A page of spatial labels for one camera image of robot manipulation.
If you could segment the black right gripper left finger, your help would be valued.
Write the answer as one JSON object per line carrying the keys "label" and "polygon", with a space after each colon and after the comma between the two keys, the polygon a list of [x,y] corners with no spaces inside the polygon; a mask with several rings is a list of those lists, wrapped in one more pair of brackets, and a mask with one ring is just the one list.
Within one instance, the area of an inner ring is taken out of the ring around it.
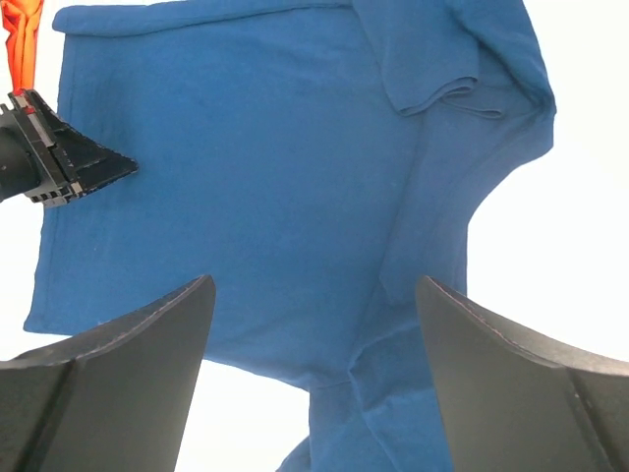
{"label": "black right gripper left finger", "polygon": [[2,362],[2,470],[174,470],[214,301],[201,276]]}

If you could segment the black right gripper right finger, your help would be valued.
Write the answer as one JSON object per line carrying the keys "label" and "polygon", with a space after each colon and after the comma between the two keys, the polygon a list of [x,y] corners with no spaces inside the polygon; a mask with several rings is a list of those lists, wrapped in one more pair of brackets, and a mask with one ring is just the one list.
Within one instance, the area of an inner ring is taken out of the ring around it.
{"label": "black right gripper right finger", "polygon": [[515,323],[431,277],[416,297],[455,470],[627,470],[627,362]]}

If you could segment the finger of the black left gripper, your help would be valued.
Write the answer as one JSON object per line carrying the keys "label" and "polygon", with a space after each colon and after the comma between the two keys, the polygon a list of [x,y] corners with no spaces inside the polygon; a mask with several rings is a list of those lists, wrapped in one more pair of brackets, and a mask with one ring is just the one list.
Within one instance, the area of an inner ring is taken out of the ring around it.
{"label": "finger of the black left gripper", "polygon": [[102,146],[61,120],[34,90],[29,121],[39,159],[40,184],[31,197],[84,197],[139,170],[136,161]]}

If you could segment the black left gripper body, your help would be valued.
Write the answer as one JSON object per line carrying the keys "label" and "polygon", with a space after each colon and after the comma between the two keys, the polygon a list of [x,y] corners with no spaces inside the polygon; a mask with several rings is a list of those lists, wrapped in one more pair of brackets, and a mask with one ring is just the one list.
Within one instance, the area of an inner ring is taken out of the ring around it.
{"label": "black left gripper body", "polygon": [[1,200],[24,195],[62,206],[82,195],[76,166],[64,148],[71,127],[33,89],[10,92],[1,106]]}

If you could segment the navy blue t-shirt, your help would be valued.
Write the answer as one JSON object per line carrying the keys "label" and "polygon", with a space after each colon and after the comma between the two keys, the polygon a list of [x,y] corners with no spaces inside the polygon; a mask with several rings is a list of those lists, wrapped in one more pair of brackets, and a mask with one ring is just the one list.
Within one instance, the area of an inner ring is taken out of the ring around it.
{"label": "navy blue t-shirt", "polygon": [[207,359],[304,389],[285,471],[448,471],[415,304],[548,152],[520,1],[72,6],[58,112],[139,171],[43,216],[25,328],[75,334],[204,273]]}

